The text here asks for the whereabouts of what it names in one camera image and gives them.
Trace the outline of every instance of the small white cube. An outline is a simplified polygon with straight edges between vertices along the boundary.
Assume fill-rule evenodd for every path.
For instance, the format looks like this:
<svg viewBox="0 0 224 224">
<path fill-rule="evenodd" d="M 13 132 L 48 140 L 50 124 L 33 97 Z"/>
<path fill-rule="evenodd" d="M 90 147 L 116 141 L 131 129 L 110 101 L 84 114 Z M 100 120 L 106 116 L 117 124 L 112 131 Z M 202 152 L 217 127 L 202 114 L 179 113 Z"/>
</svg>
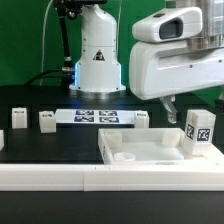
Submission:
<svg viewBox="0 0 224 224">
<path fill-rule="evenodd" d="M 39 124 L 41 133 L 56 132 L 56 118 L 53 111 L 39 112 Z"/>
<path fill-rule="evenodd" d="M 192 155 L 206 153 L 212 142 L 216 116 L 207 110 L 187 113 L 183 148 Z"/>
<path fill-rule="evenodd" d="M 27 109 L 12 108 L 12 128 L 20 129 L 27 128 Z"/>
<path fill-rule="evenodd" d="M 147 111 L 135 111 L 135 128 L 149 128 L 149 115 Z"/>
<path fill-rule="evenodd" d="M 4 132 L 0 130 L 0 150 L 4 147 Z"/>
</svg>

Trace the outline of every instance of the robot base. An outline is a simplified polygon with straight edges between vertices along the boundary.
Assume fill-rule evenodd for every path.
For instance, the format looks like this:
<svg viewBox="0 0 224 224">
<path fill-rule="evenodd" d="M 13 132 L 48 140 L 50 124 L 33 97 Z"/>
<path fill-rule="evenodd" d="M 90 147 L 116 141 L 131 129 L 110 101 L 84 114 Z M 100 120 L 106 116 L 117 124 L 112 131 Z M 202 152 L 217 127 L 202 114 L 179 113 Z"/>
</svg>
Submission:
<svg viewBox="0 0 224 224">
<path fill-rule="evenodd" d="M 77 89 L 74 86 L 69 87 L 70 95 L 78 96 L 88 99 L 100 99 L 100 100 L 107 100 L 115 97 L 125 96 L 126 95 L 126 88 L 125 86 L 121 86 L 120 90 L 114 92 L 87 92 Z"/>
</svg>

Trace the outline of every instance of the black table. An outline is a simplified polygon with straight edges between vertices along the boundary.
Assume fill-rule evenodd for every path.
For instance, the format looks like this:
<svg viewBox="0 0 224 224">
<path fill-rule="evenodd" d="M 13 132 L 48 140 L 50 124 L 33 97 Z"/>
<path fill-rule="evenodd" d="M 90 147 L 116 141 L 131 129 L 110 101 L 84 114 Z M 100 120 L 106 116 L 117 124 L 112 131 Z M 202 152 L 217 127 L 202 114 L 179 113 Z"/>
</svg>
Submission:
<svg viewBox="0 0 224 224">
<path fill-rule="evenodd" d="M 102 126 L 58 126 L 56 134 L 44 135 L 39 130 L 39 111 L 145 110 L 151 117 L 150 127 L 184 129 L 188 109 L 214 110 L 193 94 L 178 95 L 176 107 L 182 112 L 182 122 L 171 125 L 159 100 L 141 101 L 130 92 L 125 97 L 99 101 L 69 96 L 60 87 L 5 86 L 0 87 L 0 95 L 0 129 L 7 133 L 0 163 L 103 163 L 97 146 Z M 28 108 L 28 129 L 11 129 L 13 107 Z M 222 113 L 217 115 L 217 121 L 213 143 L 223 150 Z M 222 223 L 223 209 L 223 192 L 0 192 L 0 223 L 7 224 Z"/>
</svg>

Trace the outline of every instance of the green wall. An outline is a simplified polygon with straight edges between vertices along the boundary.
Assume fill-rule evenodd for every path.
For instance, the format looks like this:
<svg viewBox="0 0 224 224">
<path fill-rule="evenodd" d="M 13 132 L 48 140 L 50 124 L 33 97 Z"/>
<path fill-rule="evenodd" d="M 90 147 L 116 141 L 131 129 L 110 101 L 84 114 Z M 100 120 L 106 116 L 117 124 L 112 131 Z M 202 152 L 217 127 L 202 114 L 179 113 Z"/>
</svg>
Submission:
<svg viewBox="0 0 224 224">
<path fill-rule="evenodd" d="M 50 0 L 1 0 L 0 7 L 0 85 L 23 84 L 40 72 L 41 38 L 45 9 Z M 119 38 L 118 60 L 122 64 L 122 83 L 128 85 L 129 54 L 136 40 L 132 25 L 160 10 L 165 0 L 123 0 Z M 108 0 L 102 6 L 115 19 L 119 0 Z M 68 22 L 68 33 L 73 61 L 80 57 L 81 19 Z M 45 70 L 63 66 L 63 51 L 57 13 L 52 7 L 46 32 Z M 196 94 L 212 104 L 220 89 L 199 91 Z"/>
</svg>

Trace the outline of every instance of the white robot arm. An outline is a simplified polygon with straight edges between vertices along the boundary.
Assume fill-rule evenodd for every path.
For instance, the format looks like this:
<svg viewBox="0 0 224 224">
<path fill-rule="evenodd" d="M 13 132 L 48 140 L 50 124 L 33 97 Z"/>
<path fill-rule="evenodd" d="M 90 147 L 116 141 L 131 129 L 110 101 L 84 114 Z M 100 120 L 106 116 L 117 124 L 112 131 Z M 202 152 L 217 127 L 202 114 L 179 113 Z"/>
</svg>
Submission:
<svg viewBox="0 0 224 224">
<path fill-rule="evenodd" d="M 224 3 L 174 0 L 133 26 L 130 87 L 143 100 L 161 98 L 176 123 L 174 95 L 224 85 Z"/>
<path fill-rule="evenodd" d="M 58 11 L 65 66 L 73 67 L 68 47 L 64 17 L 82 16 L 82 54 L 74 65 L 74 82 L 69 86 L 72 95 L 92 99 L 108 99 L 125 94 L 121 85 L 121 65 L 117 61 L 116 20 L 98 4 L 106 0 L 54 0 Z"/>
</svg>

